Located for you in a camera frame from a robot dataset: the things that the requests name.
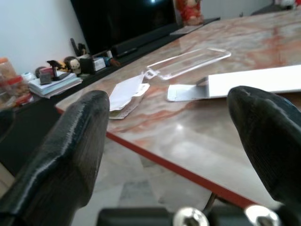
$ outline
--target white paper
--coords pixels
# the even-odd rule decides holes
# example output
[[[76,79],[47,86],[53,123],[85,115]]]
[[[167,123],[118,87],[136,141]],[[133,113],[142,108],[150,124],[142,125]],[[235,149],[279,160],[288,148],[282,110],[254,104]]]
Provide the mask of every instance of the white paper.
[[[79,85],[79,84],[81,84],[81,83],[82,83],[82,80],[75,81],[75,82],[73,82],[73,83],[68,84],[67,86],[61,87],[60,89],[55,90],[55,91],[53,91],[53,92],[51,92],[51,93],[48,93],[48,94],[46,94],[46,95],[43,95],[43,94],[39,93],[38,91],[36,91],[36,90],[34,90],[34,89],[32,89],[32,88],[29,88],[29,89],[30,89],[30,91],[31,91],[32,93],[35,93],[36,95],[38,95],[38,96],[40,96],[40,97],[44,97],[44,98],[50,99],[51,97],[56,96],[56,95],[59,95],[59,94],[65,92],[66,90],[68,90],[68,89],[70,89],[70,88],[72,88],[72,87],[74,87],[74,86],[77,86],[77,85]]]
[[[58,75],[58,76],[60,76],[60,75],[62,75],[62,74],[64,74],[64,73],[66,73],[66,72],[59,72],[59,71],[57,71],[57,75]],[[41,84],[40,84],[40,79],[34,79],[34,80],[31,80],[31,81],[28,83],[28,85],[29,85],[29,86],[32,86],[32,87],[36,87],[36,88],[39,89],[39,90],[44,90],[44,89],[47,89],[47,88],[52,87],[52,86],[55,86],[55,85],[57,85],[57,84],[59,84],[59,83],[61,83],[61,82],[63,82],[63,81],[66,81],[66,80],[68,80],[68,79],[71,79],[71,78],[76,78],[76,74],[71,73],[71,74],[69,74],[66,78],[64,78],[64,79],[62,79],[62,80],[59,80],[59,81],[53,81],[52,83],[50,83],[50,84],[45,84],[45,85],[41,85]]]
[[[132,97],[139,90],[144,78],[144,74],[141,73],[138,76],[127,79],[121,83],[118,83],[110,95],[110,112],[121,110],[128,103],[131,102]]]
[[[98,58],[94,60],[95,71],[99,71],[100,69],[105,68],[105,62],[103,58]]]
[[[139,89],[138,91],[136,92],[136,94],[134,95],[134,97],[141,97],[142,95],[144,95],[146,93],[146,91],[151,87],[150,84],[148,83],[144,83],[144,84],[141,84],[139,86]]]
[[[110,119],[122,120],[126,118],[133,110],[136,109],[136,107],[139,106],[142,99],[143,95],[139,97],[133,97],[131,102],[128,105],[126,105],[125,108],[123,108],[122,110],[110,112]]]
[[[209,75],[209,97],[226,97],[236,86],[250,86],[267,92],[284,93],[301,90],[301,65],[245,72]]]

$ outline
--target white wall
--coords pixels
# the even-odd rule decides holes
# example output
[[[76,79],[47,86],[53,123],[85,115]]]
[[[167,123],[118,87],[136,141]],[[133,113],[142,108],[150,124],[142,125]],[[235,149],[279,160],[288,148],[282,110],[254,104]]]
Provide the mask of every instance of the white wall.
[[[70,0],[0,0],[0,57],[17,73],[73,56],[70,38],[85,43]]]
[[[239,17],[241,12],[244,16],[249,16],[272,2],[272,0],[202,0],[202,13],[205,18],[220,16],[222,19],[229,19]]]

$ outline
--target red table edge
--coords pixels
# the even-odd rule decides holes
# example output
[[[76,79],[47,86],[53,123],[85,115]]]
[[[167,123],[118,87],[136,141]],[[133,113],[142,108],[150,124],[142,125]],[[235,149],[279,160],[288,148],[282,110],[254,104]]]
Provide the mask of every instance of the red table edge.
[[[56,107],[57,111],[60,113],[60,114],[63,114],[64,111],[59,109],[58,107]],[[168,170],[171,170],[181,176],[183,176],[184,178],[212,191],[214,194],[218,195],[219,197],[241,207],[241,208],[246,208],[252,204],[256,204],[254,201],[251,201],[233,191],[230,191],[218,184],[215,184],[214,182],[206,179],[206,178],[203,178],[187,169],[184,169],[166,159],[163,159],[153,153],[150,153],[148,152],[147,150],[141,148],[141,147],[138,147],[137,145],[131,143],[131,142],[128,142],[110,132],[107,132],[107,138],[117,142],[118,144],[136,152],[137,154],[167,168]]]

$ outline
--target orange jar lid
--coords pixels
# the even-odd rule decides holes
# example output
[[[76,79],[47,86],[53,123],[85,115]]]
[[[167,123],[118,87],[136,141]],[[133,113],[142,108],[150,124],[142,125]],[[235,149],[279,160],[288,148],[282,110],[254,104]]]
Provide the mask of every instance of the orange jar lid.
[[[6,57],[0,57],[0,64],[8,62]]]

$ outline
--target plastic jar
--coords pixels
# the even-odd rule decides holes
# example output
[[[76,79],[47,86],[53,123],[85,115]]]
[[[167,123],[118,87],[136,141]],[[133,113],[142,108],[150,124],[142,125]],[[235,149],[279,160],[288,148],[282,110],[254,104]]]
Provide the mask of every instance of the plastic jar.
[[[2,74],[5,80],[10,80],[17,77],[13,66],[5,57],[0,58],[0,73]]]
[[[16,97],[12,88],[7,84],[3,75],[0,73],[0,110],[4,108],[14,107]]]
[[[23,80],[22,76],[16,74],[7,58],[0,58],[0,74],[2,74],[2,93],[4,94],[5,89],[6,93],[14,96],[15,106],[26,104],[31,101],[32,95],[30,94],[28,85]]]

